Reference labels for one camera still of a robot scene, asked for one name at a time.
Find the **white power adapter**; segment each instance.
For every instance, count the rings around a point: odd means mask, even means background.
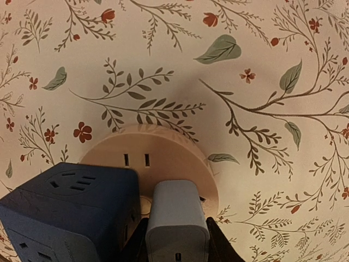
[[[207,262],[209,231],[193,182],[157,184],[146,244],[149,262]]]

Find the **green leaf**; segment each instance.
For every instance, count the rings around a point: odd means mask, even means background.
[[[299,128],[292,122],[287,122],[285,124],[285,128],[290,131],[293,136],[293,141],[297,145],[297,149],[299,150],[300,139],[302,137],[302,133]]]
[[[114,110],[114,109],[112,109],[111,111],[112,111],[116,116],[122,117],[122,114],[121,114],[119,111]]]
[[[11,162],[11,159],[10,159],[10,163],[9,163],[9,167],[7,168],[5,174],[8,178],[11,178],[12,177],[12,162]]]
[[[67,73],[65,72],[64,67],[60,67],[54,79],[52,79],[46,86],[43,87],[45,90],[53,91],[56,90],[59,86],[63,85],[67,80]]]
[[[159,74],[162,70],[163,70],[163,68],[160,67],[160,68],[155,72],[155,74]]]
[[[161,81],[160,80],[158,80],[156,78],[152,78],[152,80],[153,80],[154,84],[161,85]]]
[[[33,40],[33,38],[32,38],[32,39],[29,39],[29,40],[27,40],[27,41],[25,41],[25,42],[23,43],[23,46],[29,44],[32,40]]]
[[[127,84],[130,86],[132,84],[132,76],[131,76],[130,73],[127,75],[127,79],[126,80],[127,80]]]
[[[103,91],[107,94],[109,94],[109,89],[106,85],[103,85]]]
[[[222,161],[230,161],[240,164],[239,161],[237,161],[235,157],[233,157],[231,154],[211,154],[207,159],[215,163]]]
[[[158,115],[159,115],[160,117],[162,117],[162,118],[164,118],[164,119],[169,119],[169,118],[170,118],[168,115],[166,115],[166,114],[164,114],[164,113],[162,113],[162,112],[157,112],[157,113],[158,113]]]
[[[143,123],[142,117],[141,117],[140,114],[137,115],[137,122],[138,122],[139,124],[142,124],[142,123]]]
[[[141,79],[143,79],[143,77],[144,77],[144,71],[143,71],[142,68],[139,69],[139,74],[140,74]]]
[[[143,100],[146,98],[145,96],[142,96],[141,94],[131,92],[131,91],[127,92],[127,94],[129,94],[132,98],[137,99],[137,100]]]
[[[151,106],[152,104],[154,104],[156,101],[157,101],[156,99],[146,101],[145,103],[141,104],[140,109],[147,108],[148,106]]]
[[[339,110],[339,113],[341,113],[341,114],[347,114],[347,113],[349,113],[349,105],[347,105],[347,106],[341,108],[341,109]]]
[[[144,91],[151,91],[152,89],[149,86],[141,85],[139,84],[138,87],[140,87]]]
[[[170,108],[175,105],[176,102],[171,102],[163,107],[163,109]]]
[[[34,25],[36,25],[36,24],[37,24],[38,19],[39,19],[39,15],[38,15],[38,14],[36,14],[36,15],[35,15],[35,18],[34,18]]]
[[[202,64],[212,64],[241,56],[241,48],[234,37],[228,34],[221,35],[207,49],[206,53],[195,58]]]
[[[298,82],[300,72],[302,71],[302,60],[298,65],[291,67],[280,79],[280,88],[287,94],[292,93],[296,83]]]
[[[146,121],[148,124],[153,124],[153,121],[149,116],[146,116]]]
[[[105,110],[102,114],[102,120],[104,120],[107,117],[107,110]]]
[[[119,83],[115,87],[120,88],[120,87],[123,87],[124,85],[125,85],[125,83]]]
[[[162,104],[164,104],[164,102],[166,101],[166,98],[160,99],[159,101],[157,101],[157,103],[154,105],[154,107],[158,107],[161,106]]]

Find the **floral wallpaper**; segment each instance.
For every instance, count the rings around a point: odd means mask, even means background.
[[[207,155],[245,261],[349,261],[348,51],[348,0],[2,0],[0,197],[157,124]]]

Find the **beige outlet plate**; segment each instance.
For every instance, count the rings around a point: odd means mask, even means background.
[[[80,163],[132,168],[139,175],[142,215],[148,216],[154,187],[164,180],[195,183],[206,217],[218,212],[218,190],[205,155],[183,135],[140,124],[114,133],[89,150]]]

